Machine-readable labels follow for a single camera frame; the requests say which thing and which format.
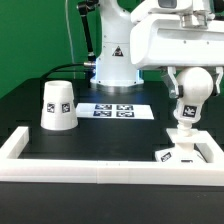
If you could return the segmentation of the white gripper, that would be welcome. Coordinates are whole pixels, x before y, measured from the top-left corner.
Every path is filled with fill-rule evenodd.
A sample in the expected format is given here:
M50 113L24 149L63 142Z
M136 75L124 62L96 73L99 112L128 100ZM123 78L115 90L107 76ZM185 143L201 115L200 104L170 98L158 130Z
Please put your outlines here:
M131 62L137 69L162 69L169 97L183 96L175 67L212 67L212 97L221 93L224 76L224 21L213 20L207 29L183 28L179 17L147 17L130 34Z

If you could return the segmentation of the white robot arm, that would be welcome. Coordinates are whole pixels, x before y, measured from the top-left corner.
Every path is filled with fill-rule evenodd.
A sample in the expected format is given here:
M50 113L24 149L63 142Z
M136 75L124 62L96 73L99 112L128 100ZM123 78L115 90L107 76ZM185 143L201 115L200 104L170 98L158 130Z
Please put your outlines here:
M172 98L183 95L177 69L203 67L212 72L213 93L224 75L224 21L210 0L144 0L132 12L117 0L99 0L102 50L96 59L93 88L126 92L143 84L141 70L165 71Z

